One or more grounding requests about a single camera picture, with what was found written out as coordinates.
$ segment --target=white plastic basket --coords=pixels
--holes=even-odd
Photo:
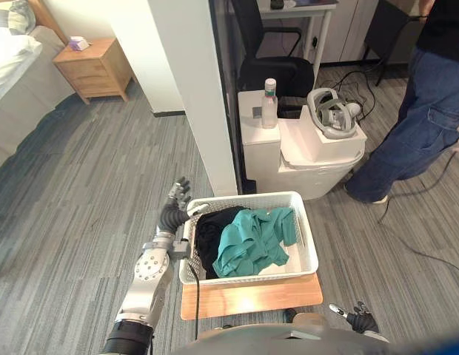
[[[215,285],[222,283],[248,283],[254,281],[282,279],[286,277],[297,277],[305,274],[313,274],[318,268],[317,251],[312,239],[309,221],[306,217],[304,202],[297,192],[275,192],[270,194],[241,195],[211,197],[193,200],[189,203],[188,209],[208,203],[209,207],[205,213],[222,210],[233,206],[243,206],[248,209],[274,209],[276,207],[290,207],[294,210],[294,223],[297,243],[290,247],[284,247],[289,255],[285,266],[272,265],[265,268],[259,275],[245,277],[225,277],[221,279],[205,280],[205,270],[201,266],[200,258],[194,248],[195,227],[198,217],[193,217],[185,223],[184,238],[187,238],[192,246],[191,259],[180,262],[179,277],[183,284],[195,283],[195,278],[188,267],[192,263],[200,284]]]

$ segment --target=clear bottle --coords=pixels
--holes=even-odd
[[[277,126],[277,96],[275,96],[275,79],[268,78],[264,83],[262,98],[262,128]]]

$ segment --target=jeans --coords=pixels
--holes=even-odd
[[[425,172],[459,138],[459,62],[415,49],[398,122],[346,190],[361,202],[385,197],[396,180]]]

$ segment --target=green cloth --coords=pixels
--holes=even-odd
[[[218,277],[257,275],[275,263],[284,265],[289,256],[280,242],[291,246],[295,238],[291,208],[245,209],[238,212],[221,233],[218,258],[213,263]]]

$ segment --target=robot finger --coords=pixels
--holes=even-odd
[[[371,313],[363,301],[358,301],[358,305],[361,307],[364,313]]]

